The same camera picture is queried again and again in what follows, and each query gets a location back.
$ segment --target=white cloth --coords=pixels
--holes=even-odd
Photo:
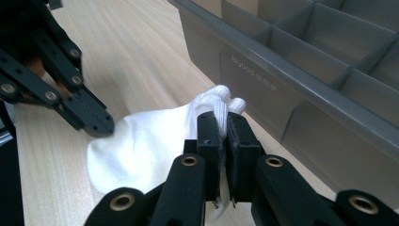
[[[240,98],[231,99],[227,87],[216,86],[187,105],[126,116],[111,137],[88,144],[90,181],[102,193],[122,186],[147,193],[165,182],[174,158],[183,153],[184,140],[197,139],[198,115],[214,111],[224,138],[228,111],[241,114],[245,105]],[[207,221],[216,220],[230,202],[224,170],[221,178],[221,201],[217,209],[207,203]]]

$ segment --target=storage box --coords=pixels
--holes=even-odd
[[[399,2],[168,0],[192,61],[335,191],[399,208]]]

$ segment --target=wooden table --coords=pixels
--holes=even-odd
[[[64,0],[53,12],[83,51],[87,87],[115,121],[146,110],[185,105],[213,84],[190,60],[178,10],[166,0]],[[313,187],[335,194],[247,114],[268,153],[291,160]],[[26,225],[83,225],[103,194],[88,179],[93,137],[75,131],[55,111],[16,107]],[[231,206],[215,225],[253,225],[249,204]]]

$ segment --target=plastic tray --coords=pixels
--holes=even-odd
[[[192,61],[335,191],[399,208],[399,2],[168,0]]]

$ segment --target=black mechanical hand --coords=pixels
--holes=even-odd
[[[342,191],[335,202],[320,196],[289,161],[264,152],[244,117],[229,113],[227,124],[221,141],[214,113],[200,115],[198,139],[185,141],[163,184],[147,194],[111,191],[85,225],[204,225],[204,203],[218,196],[221,152],[231,201],[251,202],[256,225],[399,225],[399,216],[370,194]]]
[[[0,0],[0,98],[9,103],[44,105],[75,129],[94,137],[112,134],[105,105],[85,86],[80,49],[41,0]],[[41,59],[44,69],[69,92],[59,92],[29,71],[24,62]]]

